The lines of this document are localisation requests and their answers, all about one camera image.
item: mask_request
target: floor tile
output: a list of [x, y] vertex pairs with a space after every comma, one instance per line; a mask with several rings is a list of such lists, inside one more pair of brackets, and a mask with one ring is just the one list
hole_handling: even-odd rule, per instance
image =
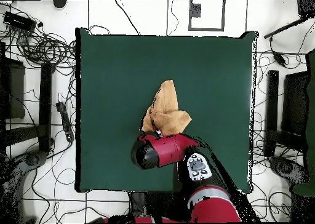
[[87, 210], [87, 222], [91, 222], [99, 217], [111, 217], [114, 215], [123, 215], [128, 213], [128, 202], [88, 202], [88, 207], [93, 208]]
[[52, 217], [52, 215], [54, 214], [54, 207], [52, 202], [50, 203], [50, 207], [48, 208], [48, 203], [46, 201], [23, 200], [23, 210], [26, 219], [30, 217], [36, 217], [36, 224], [38, 224], [39, 222], [41, 222], [41, 224], [50, 224], [53, 223], [55, 220]]
[[53, 223], [56, 224], [83, 224], [86, 217], [86, 204], [84, 202], [59, 202], [57, 219], [54, 216]]

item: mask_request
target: black stand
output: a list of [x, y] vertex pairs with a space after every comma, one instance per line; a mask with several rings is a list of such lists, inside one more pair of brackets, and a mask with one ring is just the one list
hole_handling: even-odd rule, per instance
[[[51, 127], [51, 63], [43, 63], [41, 69], [41, 92], [39, 96], [39, 125], [6, 130], [10, 117], [9, 77], [10, 68], [5, 58], [6, 44], [0, 43], [0, 222], [24, 223], [22, 196], [24, 179], [28, 172], [42, 166], [53, 144]], [[17, 156], [12, 161], [6, 155], [6, 147], [38, 137], [39, 150]]]

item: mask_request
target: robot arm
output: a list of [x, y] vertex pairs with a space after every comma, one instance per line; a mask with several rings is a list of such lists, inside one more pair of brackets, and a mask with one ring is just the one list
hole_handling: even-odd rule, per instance
[[131, 157], [141, 169], [177, 162], [194, 222], [260, 222], [246, 195], [237, 190], [210, 147], [200, 141], [184, 134], [159, 137], [148, 132], [137, 138]]

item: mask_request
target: black frame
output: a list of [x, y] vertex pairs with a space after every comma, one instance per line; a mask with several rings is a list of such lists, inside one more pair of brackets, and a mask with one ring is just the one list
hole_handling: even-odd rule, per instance
[[51, 146], [51, 93], [52, 93], [52, 73], [53, 66], [51, 63], [43, 63], [41, 68], [41, 92], [39, 96], [39, 125], [26, 126], [16, 129], [6, 130], [6, 119], [10, 88], [9, 76], [10, 69], [6, 65], [5, 56], [6, 44], [0, 43], [0, 162], [6, 157], [6, 147], [16, 143], [24, 142], [38, 137], [39, 150], [49, 153]]
[[[302, 73], [303, 75], [309, 75], [309, 71]], [[263, 142], [263, 155], [265, 157], [274, 156], [276, 143], [298, 150], [301, 153], [305, 153], [308, 148], [305, 135], [287, 132], [283, 128], [277, 130], [278, 85], [279, 72], [269, 70], [267, 74], [265, 137]]]
[[222, 4], [222, 18], [221, 18], [221, 28], [192, 28], [191, 27], [191, 18], [200, 18], [201, 4], [194, 4], [193, 0], [189, 0], [189, 22], [188, 22], [188, 31], [221, 31], [224, 32], [225, 27], [225, 3], [226, 0], [223, 0]]

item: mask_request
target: black border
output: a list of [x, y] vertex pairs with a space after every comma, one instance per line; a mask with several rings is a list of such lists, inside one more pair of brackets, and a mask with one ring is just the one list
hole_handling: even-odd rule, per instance
[[222, 4], [222, 18], [221, 18], [221, 28], [192, 28], [191, 27], [191, 6], [193, 5], [193, 0], [189, 0], [189, 23], [188, 23], [188, 31], [221, 31], [224, 32], [225, 27], [225, 3], [226, 0], [223, 0]]
[[81, 183], [81, 34], [80, 28], [76, 28], [76, 179], [74, 189], [78, 193]]

